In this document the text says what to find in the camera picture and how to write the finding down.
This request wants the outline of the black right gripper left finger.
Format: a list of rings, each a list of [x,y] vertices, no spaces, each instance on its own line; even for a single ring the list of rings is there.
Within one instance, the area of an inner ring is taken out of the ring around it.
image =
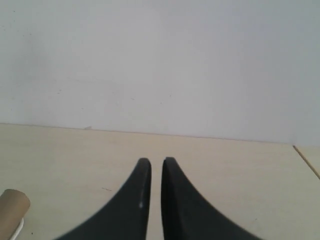
[[[97,213],[60,240],[145,240],[147,236],[150,198],[151,163],[137,161],[119,191]]]

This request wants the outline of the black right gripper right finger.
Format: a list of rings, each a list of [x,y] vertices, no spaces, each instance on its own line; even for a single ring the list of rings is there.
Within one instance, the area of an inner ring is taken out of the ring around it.
[[[213,207],[173,157],[162,165],[161,218],[165,240],[259,239]]]

